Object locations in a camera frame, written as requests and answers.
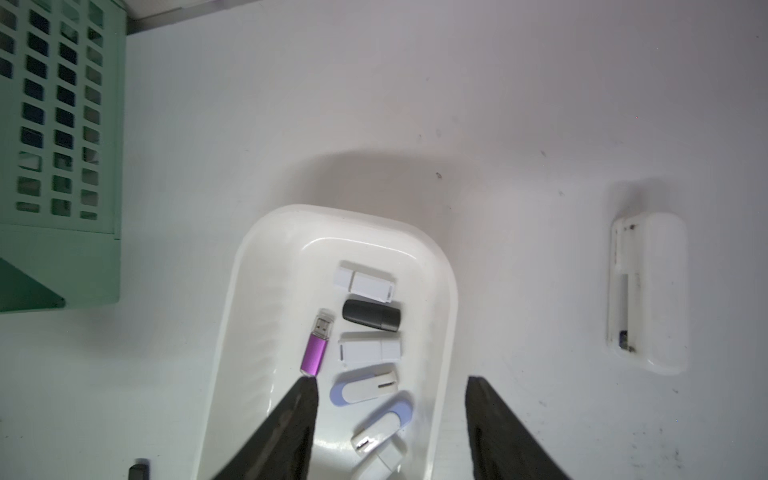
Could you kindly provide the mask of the dark grey usb drive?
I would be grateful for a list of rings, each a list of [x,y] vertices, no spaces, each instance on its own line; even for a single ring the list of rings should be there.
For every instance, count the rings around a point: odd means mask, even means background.
[[[150,479],[150,466],[146,462],[137,462],[133,464],[127,475],[128,480],[149,480]]]

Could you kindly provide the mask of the white storage box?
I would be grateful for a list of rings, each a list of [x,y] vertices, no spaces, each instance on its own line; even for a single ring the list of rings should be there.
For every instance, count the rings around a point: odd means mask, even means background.
[[[341,262],[391,274],[397,332],[342,317],[350,294],[333,283]],[[309,475],[347,479],[364,460],[351,437],[397,400],[413,418],[396,434],[405,456],[395,479],[430,479],[444,410],[458,310],[452,267],[437,243],[411,225],[357,212],[290,205],[268,213],[246,234],[227,291],[207,418],[194,475],[213,478],[242,448],[301,376],[300,365],[318,312],[334,316],[317,374],[319,404]],[[398,362],[347,367],[339,358],[345,334],[399,335]],[[394,371],[399,391],[337,407],[341,380]]]

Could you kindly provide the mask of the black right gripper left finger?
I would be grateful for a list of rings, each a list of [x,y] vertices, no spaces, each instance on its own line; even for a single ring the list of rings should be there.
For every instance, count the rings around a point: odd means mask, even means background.
[[[308,476],[319,394],[314,377],[299,378],[218,479],[305,480]]]

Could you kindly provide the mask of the purple usb drive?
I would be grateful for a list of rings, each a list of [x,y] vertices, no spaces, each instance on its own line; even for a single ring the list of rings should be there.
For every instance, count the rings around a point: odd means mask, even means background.
[[[335,316],[331,311],[321,309],[318,312],[300,365],[303,375],[315,377],[318,374],[331,338],[334,320]]]

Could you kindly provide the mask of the black usb drive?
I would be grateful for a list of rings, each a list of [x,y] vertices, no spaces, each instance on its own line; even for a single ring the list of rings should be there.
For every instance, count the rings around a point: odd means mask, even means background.
[[[397,332],[401,323],[399,309],[356,299],[345,301],[342,317],[352,323],[387,332]]]

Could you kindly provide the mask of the lilac white swivel usb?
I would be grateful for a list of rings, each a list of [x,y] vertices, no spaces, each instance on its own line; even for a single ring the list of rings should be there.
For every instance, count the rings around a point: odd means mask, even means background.
[[[372,417],[351,437],[353,451],[365,456],[409,425],[413,418],[410,401],[401,399]]]

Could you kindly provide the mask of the white textured usb drive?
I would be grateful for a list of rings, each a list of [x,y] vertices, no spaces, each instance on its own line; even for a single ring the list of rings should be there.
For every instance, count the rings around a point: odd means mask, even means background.
[[[350,295],[384,304],[393,301],[396,287],[391,274],[350,262],[338,265],[333,283]]]

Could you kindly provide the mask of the lilac white usb drive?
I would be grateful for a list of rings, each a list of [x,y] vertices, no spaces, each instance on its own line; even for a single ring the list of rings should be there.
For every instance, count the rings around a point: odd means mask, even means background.
[[[394,371],[388,371],[341,380],[332,387],[329,398],[333,405],[344,407],[393,395],[398,391],[397,374]]]

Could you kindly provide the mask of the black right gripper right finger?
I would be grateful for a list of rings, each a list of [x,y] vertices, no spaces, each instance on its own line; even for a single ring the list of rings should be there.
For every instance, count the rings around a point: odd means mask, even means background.
[[[568,477],[485,378],[468,378],[465,412],[474,478]]]

